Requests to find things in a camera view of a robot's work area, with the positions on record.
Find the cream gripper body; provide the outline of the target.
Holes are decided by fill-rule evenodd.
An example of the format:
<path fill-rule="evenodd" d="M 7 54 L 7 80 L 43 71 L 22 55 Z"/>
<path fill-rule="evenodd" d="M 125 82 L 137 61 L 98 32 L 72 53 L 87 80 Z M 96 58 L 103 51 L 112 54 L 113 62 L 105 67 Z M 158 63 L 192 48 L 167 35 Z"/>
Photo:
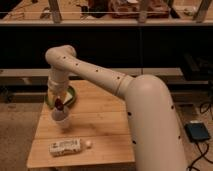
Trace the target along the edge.
<path fill-rule="evenodd" d="M 54 106 L 57 98 L 59 98 L 62 102 L 64 102 L 67 94 L 67 88 L 68 88 L 67 82 L 58 83 L 49 79 L 47 91 L 48 103 L 51 106 Z"/>

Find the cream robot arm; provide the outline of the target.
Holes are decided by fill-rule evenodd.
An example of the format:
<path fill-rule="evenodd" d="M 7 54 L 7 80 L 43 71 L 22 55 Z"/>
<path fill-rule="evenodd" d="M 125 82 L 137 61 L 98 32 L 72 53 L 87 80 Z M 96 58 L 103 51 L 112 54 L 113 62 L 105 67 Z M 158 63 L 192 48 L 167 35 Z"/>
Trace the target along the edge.
<path fill-rule="evenodd" d="M 53 47 L 45 59 L 51 66 L 47 101 L 65 98 L 74 73 L 125 101 L 137 171 L 187 171 L 187 160 L 174 103 L 156 76 L 127 74 L 76 58 L 70 45 Z"/>

